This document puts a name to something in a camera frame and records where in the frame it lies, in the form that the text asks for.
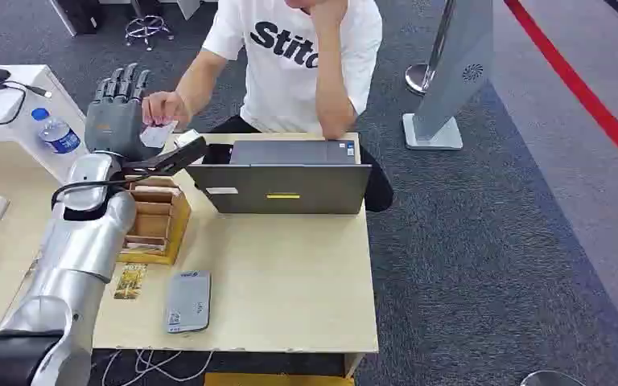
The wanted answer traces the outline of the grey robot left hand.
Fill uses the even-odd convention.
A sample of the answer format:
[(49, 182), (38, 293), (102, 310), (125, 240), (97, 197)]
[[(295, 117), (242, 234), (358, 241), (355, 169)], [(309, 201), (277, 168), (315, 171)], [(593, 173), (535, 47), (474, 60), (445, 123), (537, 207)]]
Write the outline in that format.
[(150, 70), (137, 70), (138, 64), (115, 69), (98, 83), (88, 106), (84, 143), (90, 152), (110, 152), (127, 162), (139, 162), (157, 156), (161, 146), (148, 146), (141, 139), (142, 101)]

